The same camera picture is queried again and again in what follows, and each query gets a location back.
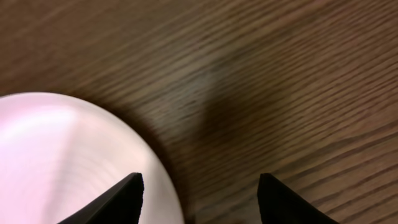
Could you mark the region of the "pink plate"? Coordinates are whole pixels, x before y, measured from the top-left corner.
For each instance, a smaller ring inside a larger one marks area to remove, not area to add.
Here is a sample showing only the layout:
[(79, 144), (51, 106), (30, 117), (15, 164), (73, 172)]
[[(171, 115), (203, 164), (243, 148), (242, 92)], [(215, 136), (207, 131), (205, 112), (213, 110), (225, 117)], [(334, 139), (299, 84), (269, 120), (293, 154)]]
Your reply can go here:
[(183, 223), (165, 167), (118, 117), (56, 93), (1, 98), (2, 223), (60, 223), (131, 173), (144, 182), (140, 223)]

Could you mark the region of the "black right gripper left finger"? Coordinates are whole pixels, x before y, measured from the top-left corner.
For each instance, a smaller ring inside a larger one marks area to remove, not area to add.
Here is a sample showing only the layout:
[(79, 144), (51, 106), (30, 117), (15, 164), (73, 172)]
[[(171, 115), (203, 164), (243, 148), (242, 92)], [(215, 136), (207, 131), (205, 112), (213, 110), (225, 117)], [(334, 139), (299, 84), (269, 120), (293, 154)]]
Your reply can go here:
[(60, 224), (138, 224), (143, 195), (142, 174), (131, 173)]

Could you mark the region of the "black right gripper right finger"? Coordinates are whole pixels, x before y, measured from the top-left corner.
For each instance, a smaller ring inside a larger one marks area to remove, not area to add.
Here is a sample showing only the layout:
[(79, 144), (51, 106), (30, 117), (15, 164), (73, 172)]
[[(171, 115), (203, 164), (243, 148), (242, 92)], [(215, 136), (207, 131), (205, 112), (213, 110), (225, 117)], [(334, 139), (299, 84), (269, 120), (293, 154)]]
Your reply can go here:
[(260, 175), (257, 201), (263, 224), (338, 224), (269, 173)]

